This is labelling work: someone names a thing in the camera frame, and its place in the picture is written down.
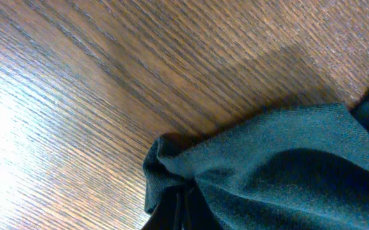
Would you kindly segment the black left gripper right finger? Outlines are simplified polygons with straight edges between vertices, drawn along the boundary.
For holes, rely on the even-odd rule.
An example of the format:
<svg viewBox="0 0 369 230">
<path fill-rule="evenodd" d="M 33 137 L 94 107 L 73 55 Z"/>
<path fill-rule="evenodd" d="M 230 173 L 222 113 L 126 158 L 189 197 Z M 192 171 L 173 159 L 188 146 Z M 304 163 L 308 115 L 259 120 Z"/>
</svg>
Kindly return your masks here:
<svg viewBox="0 0 369 230">
<path fill-rule="evenodd" d="M 223 228 L 209 208 L 203 194 L 195 185 L 185 187 L 183 191 L 183 222 L 184 230 L 222 230 Z"/>
</svg>

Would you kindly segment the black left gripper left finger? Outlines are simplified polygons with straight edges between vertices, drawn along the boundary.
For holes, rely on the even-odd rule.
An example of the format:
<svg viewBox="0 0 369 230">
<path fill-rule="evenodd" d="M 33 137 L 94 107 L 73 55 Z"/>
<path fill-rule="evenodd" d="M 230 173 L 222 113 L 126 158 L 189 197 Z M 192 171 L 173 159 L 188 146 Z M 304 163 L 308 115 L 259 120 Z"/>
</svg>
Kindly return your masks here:
<svg viewBox="0 0 369 230">
<path fill-rule="evenodd" d="M 180 229 L 180 191 L 169 189 L 163 193 L 150 219 L 142 230 L 179 230 Z"/>
</svg>

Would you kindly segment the dark green Nike t-shirt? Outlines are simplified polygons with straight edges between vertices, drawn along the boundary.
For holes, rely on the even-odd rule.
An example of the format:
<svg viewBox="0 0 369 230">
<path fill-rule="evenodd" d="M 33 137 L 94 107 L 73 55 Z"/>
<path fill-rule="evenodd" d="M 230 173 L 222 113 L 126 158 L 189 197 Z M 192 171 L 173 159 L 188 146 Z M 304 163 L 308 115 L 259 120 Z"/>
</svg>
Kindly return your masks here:
<svg viewBox="0 0 369 230">
<path fill-rule="evenodd" d="M 262 114 L 189 149 L 167 137 L 143 170 L 151 216 L 169 189 L 197 186 L 223 229 L 369 229 L 369 95 Z"/>
</svg>

